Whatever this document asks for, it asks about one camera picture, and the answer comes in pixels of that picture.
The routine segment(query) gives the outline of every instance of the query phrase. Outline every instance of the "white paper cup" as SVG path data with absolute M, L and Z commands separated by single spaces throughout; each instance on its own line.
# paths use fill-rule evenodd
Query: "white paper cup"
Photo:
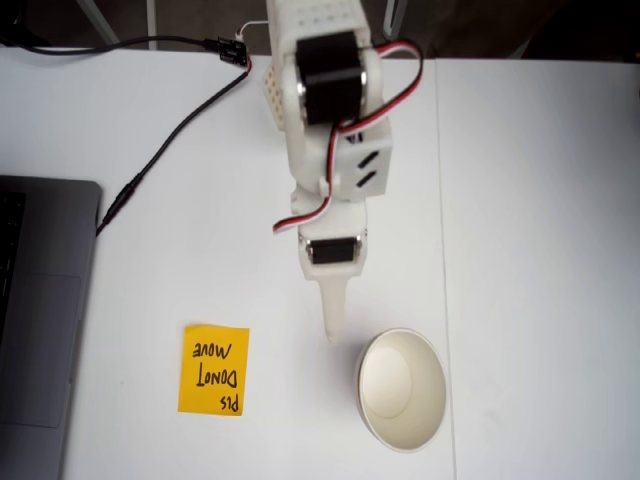
M 447 401 L 442 365 L 418 332 L 387 330 L 356 365 L 358 410 L 365 425 L 398 452 L 420 450 L 438 431 Z

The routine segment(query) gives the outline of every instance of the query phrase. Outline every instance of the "laptop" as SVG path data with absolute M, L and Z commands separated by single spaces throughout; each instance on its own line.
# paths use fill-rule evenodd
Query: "laptop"
M 55 480 L 96 238 L 93 182 L 0 176 L 0 479 Z

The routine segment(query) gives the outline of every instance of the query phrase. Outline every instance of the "white robotic arm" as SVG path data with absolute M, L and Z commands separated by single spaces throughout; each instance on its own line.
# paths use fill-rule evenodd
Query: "white robotic arm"
M 267 11 L 273 58 L 263 89 L 297 182 L 294 216 L 274 231 L 298 228 L 300 264 L 319 283 L 332 340 L 347 282 L 367 256 L 365 199 L 387 183 L 389 120 L 348 127 L 384 105 L 380 56 L 359 0 L 267 0 Z

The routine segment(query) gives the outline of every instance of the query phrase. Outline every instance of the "sticky note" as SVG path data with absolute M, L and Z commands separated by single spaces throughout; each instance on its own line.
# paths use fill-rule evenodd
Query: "sticky note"
M 242 415 L 248 353 L 248 328 L 187 327 L 178 411 Z

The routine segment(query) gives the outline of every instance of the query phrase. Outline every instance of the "white table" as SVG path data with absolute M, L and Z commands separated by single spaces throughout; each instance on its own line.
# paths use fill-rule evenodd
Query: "white table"
M 270 233 L 273 220 L 288 211 L 293 181 L 284 137 L 276 131 L 259 88 L 266 64 L 266 59 L 256 59 L 250 80 L 181 134 L 99 238 L 63 478 L 448 479 L 456 477 L 456 470 L 461 479 L 501 474 L 539 478 L 540 473 L 606 478 L 598 468 L 607 467 L 607 473 L 625 468 L 620 472 L 637 475 L 638 460 L 623 454 L 640 431 L 631 428 L 638 426 L 632 406 L 638 403 L 640 374 L 631 366 L 640 356 L 633 322 L 640 317 L 640 305 L 630 293 L 638 280 L 640 254 L 632 248 L 632 237 L 625 236 L 638 233 L 638 220 L 627 218 L 621 225 L 605 215 L 605 207 L 617 205 L 618 191 L 620 201 L 627 201 L 618 220 L 637 207 L 633 189 L 640 191 L 640 179 L 631 175 L 637 173 L 631 156 L 637 158 L 640 151 L 638 129 L 633 130 L 639 118 L 637 93 L 627 104 L 619 91 L 610 89 L 635 81 L 637 90 L 639 71 L 427 62 L 419 91 L 393 113 L 394 164 L 387 195 L 369 202 L 370 254 L 363 276 L 350 284 L 345 340 L 331 348 L 324 338 L 317 287 L 305 282 L 299 269 L 295 235 Z M 390 92 L 404 85 L 414 68 L 403 61 L 385 65 Z M 104 188 L 106 207 L 173 127 L 237 74 L 215 57 L 197 53 L 114 52 L 65 61 L 0 51 L 0 111 L 11 112 L 0 115 L 0 172 L 94 179 Z M 565 83 L 547 85 L 546 78 Z M 584 82 L 583 90 L 576 82 Z M 589 189 L 582 190 L 583 183 L 562 169 L 566 164 L 556 162 L 559 171 L 553 170 L 544 148 L 553 131 L 535 103 L 543 92 L 550 95 L 549 108 L 564 105 L 566 111 L 558 115 L 582 113 L 572 121 L 588 132 L 579 141 L 580 149 L 592 155 L 587 157 L 592 170 L 582 179 Z M 598 97 L 592 116 L 575 110 L 576 103 L 586 100 L 585 93 Z M 503 100 L 499 108 L 490 94 Z M 515 119 L 525 118 L 519 102 L 537 116 L 528 116 L 528 125 L 518 129 Z M 571 128 L 568 121 L 564 119 L 563 128 Z M 609 170 L 599 166 L 593 153 L 605 135 L 594 132 L 602 124 L 618 140 L 611 162 L 626 166 L 604 180 L 598 173 Z M 480 129 L 466 131 L 478 125 Z M 520 143 L 505 141 L 505 129 L 513 132 L 506 138 Z M 577 142 L 574 137 L 553 138 L 556 159 Z M 514 155 L 518 146 L 530 151 Z M 475 152 L 482 152 L 482 162 L 473 162 Z M 541 153 L 548 157 L 541 165 L 550 170 L 535 170 Z M 593 169 L 595 175 L 589 175 Z M 598 182 L 610 187 L 609 197 L 602 210 L 596 206 L 591 217 L 582 217 L 583 224 L 576 220 L 563 226 L 566 245 L 554 244 L 559 240 L 551 229 L 542 229 L 540 236 L 538 223 L 549 216 L 543 207 L 560 215 L 554 197 L 547 192 L 545 203 L 534 203 L 537 190 L 523 172 L 537 172 L 536 189 L 556 195 L 561 195 L 556 180 L 573 179 L 569 187 L 577 200 L 570 198 L 576 202 L 593 205 L 587 194 L 592 188 L 601 191 Z M 507 190 L 504 202 L 492 196 L 494 185 Z M 467 194 L 470 188 L 479 194 Z M 519 222 L 515 229 L 512 219 Z M 556 223 L 563 219 L 552 216 Z M 600 236 L 574 254 L 599 252 L 596 240 L 608 240 L 607 245 L 621 250 L 573 262 L 565 247 L 584 237 L 589 221 L 599 222 Z M 496 239 L 496 229 L 504 241 Z M 543 255 L 538 242 L 551 244 L 551 252 Z M 530 243 L 538 249 L 534 261 L 523 255 Z M 576 265 L 581 270 L 574 273 Z M 614 265 L 628 281 L 618 279 L 615 285 L 627 290 L 603 284 L 604 293 L 598 296 L 597 275 L 613 275 Z M 571 283 L 578 274 L 591 287 L 583 305 L 563 300 L 557 288 L 539 288 L 539 303 L 524 294 L 527 287 L 564 280 L 567 298 L 575 300 L 587 288 Z M 605 307 L 611 311 L 606 321 L 600 315 Z M 511 322 L 515 308 L 519 323 Z M 586 355 L 586 348 L 603 336 L 609 350 L 617 347 L 606 359 L 606 370 L 591 377 L 584 363 L 563 356 L 563 340 L 584 314 L 591 315 L 589 329 L 582 332 L 583 344 L 570 352 Z M 567 323 L 558 326 L 562 320 Z M 183 329 L 200 322 L 251 329 L 242 417 L 176 411 Z M 607 330 L 611 324 L 618 328 Z M 414 328 L 434 343 L 453 389 L 442 428 L 415 455 L 399 455 L 379 444 L 361 423 L 353 399 L 352 368 L 360 347 L 392 326 Z M 544 363 L 536 361 L 537 345 L 528 343 L 529 338 L 553 340 Z M 516 366 L 531 378 L 516 376 Z M 613 367 L 619 367 L 615 375 L 609 371 Z M 528 394 L 559 387 L 568 373 L 579 381 L 546 400 L 538 397 L 534 407 L 547 414 L 538 419 L 527 408 Z M 569 412 L 572 423 L 561 422 L 561 410 L 572 399 L 606 388 L 600 400 L 619 399 L 623 391 L 630 395 L 618 401 L 615 411 L 599 410 L 582 430 L 576 422 L 585 419 L 585 410 Z M 505 400 L 503 411 L 498 402 L 505 396 L 510 402 Z M 622 417 L 624 424 L 608 423 Z M 543 440 L 553 442 L 540 443 L 547 425 L 555 430 Z M 593 433 L 600 436 L 589 436 Z M 576 438 L 580 442 L 562 448 L 556 443 Z M 600 444 L 606 448 L 596 455 L 599 439 L 610 443 Z
M 640 477 L 640 67 L 437 81 L 458 478 Z

